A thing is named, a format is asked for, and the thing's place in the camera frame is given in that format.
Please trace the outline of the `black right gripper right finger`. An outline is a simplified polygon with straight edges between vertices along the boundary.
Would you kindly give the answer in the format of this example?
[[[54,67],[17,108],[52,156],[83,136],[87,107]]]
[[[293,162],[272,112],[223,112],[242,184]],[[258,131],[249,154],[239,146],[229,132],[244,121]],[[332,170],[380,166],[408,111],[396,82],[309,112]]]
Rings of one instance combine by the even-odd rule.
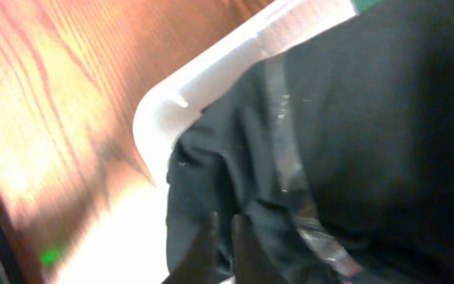
[[[234,216],[232,239],[236,284],[286,284],[264,253],[247,216]]]

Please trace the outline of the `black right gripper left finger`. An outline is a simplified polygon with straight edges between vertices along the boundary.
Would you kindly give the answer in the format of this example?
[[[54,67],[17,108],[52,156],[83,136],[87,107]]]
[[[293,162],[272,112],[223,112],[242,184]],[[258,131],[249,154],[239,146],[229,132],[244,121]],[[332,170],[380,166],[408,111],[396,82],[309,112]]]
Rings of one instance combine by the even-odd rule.
[[[218,214],[210,214],[180,265],[162,284],[215,284],[218,260]]]

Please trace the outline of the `black garment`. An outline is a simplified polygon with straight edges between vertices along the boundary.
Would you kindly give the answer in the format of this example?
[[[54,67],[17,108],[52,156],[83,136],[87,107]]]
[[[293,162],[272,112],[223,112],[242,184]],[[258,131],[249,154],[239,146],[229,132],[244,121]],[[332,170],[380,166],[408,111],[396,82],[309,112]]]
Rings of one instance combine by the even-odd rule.
[[[247,216],[290,283],[454,283],[454,1],[383,1],[248,69],[177,139],[166,260]]]

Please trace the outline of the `dark green garment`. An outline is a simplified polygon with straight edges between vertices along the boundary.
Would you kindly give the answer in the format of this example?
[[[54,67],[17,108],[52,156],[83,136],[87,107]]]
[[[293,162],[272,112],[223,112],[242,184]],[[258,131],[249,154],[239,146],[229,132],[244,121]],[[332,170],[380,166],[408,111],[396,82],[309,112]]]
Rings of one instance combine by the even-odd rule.
[[[382,2],[383,0],[352,0],[356,13],[363,13],[370,7]]]

